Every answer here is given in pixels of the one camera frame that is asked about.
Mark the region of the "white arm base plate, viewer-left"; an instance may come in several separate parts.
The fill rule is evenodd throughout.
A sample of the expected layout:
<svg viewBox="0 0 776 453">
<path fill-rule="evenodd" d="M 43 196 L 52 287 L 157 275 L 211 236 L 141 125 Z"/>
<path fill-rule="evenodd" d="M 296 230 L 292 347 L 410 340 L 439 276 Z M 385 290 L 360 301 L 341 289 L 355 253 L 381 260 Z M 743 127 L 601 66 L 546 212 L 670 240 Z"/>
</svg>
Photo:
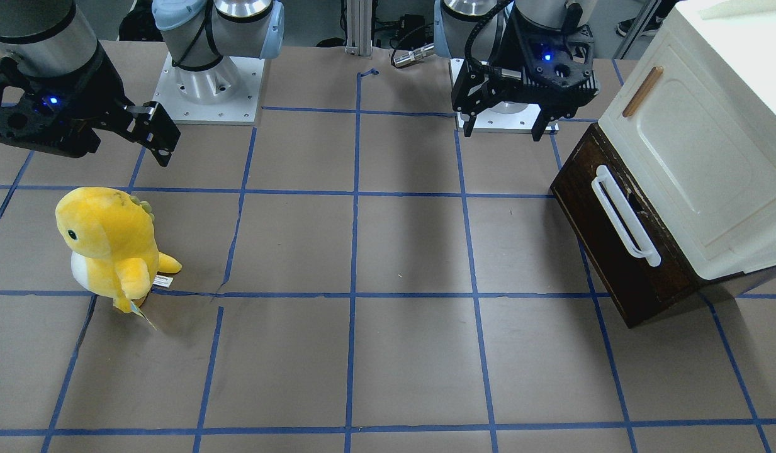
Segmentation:
<svg viewBox="0 0 776 453">
<path fill-rule="evenodd" d="M 167 55 L 154 90 L 177 124 L 254 125 L 266 60 L 224 57 L 211 69 L 190 72 Z"/>
</svg>

